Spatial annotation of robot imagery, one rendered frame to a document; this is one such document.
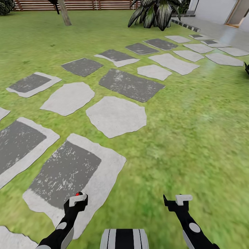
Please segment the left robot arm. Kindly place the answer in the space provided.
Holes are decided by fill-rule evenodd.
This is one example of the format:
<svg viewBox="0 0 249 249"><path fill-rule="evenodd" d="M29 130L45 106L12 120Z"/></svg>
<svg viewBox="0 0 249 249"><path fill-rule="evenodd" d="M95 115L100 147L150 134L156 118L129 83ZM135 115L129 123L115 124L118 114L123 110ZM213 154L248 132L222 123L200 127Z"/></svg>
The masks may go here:
<svg viewBox="0 0 249 249"><path fill-rule="evenodd" d="M74 235L74 222L80 211L84 211L88 203L88 195L73 196L64 205L65 216L55 231L42 239L35 249L66 249Z"/></svg>

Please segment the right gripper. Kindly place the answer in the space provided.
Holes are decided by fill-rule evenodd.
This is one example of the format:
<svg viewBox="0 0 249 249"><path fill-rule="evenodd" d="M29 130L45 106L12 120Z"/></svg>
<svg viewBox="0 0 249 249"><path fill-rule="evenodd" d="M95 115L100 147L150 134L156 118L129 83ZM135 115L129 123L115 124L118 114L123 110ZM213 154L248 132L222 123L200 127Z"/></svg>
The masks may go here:
<svg viewBox="0 0 249 249"><path fill-rule="evenodd" d="M179 217L180 213L182 212L188 213L189 211L188 201L183 201L183 206L178 206L176 201L168 201L165 195L163 195L163 197L164 197L165 206L168 207L169 212L175 211L177 217Z"/></svg>

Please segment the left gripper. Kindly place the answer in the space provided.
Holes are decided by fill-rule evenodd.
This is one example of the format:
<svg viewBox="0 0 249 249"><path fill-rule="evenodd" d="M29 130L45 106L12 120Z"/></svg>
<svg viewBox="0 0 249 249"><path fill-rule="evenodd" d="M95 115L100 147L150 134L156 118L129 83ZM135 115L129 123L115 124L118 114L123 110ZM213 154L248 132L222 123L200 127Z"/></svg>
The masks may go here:
<svg viewBox="0 0 249 249"><path fill-rule="evenodd" d="M76 216L76 218L77 218L78 213L80 211L84 211L85 207L87 206L88 195L87 195L87 198L85 200L76 202L75 206L71 206L70 207L69 206L69 201L70 201L70 199L68 199L67 202L64 205L65 214L67 214L67 213L74 213L75 216Z"/></svg>

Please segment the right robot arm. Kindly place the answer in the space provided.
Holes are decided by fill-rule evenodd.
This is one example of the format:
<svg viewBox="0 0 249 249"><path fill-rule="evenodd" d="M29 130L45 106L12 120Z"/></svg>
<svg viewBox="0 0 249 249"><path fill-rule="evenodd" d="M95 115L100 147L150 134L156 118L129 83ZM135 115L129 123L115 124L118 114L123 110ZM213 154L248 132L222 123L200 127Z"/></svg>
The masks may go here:
<svg viewBox="0 0 249 249"><path fill-rule="evenodd" d="M200 226L194 221L194 219L188 213L188 202L193 199L190 194L176 195L176 201L168 201L164 197L165 206L168 207L169 212L176 213L179 221L183 227L182 233L186 244L189 249L220 249L215 243L212 244L210 240L202 234Z"/></svg>

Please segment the robot trunk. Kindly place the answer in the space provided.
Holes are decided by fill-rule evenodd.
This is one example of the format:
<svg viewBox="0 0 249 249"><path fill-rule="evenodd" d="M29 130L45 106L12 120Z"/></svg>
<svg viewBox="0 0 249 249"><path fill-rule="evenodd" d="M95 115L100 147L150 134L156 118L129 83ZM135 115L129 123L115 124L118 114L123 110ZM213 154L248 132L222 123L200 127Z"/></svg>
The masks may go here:
<svg viewBox="0 0 249 249"><path fill-rule="evenodd" d="M105 229L100 249L149 249L144 229Z"/></svg>

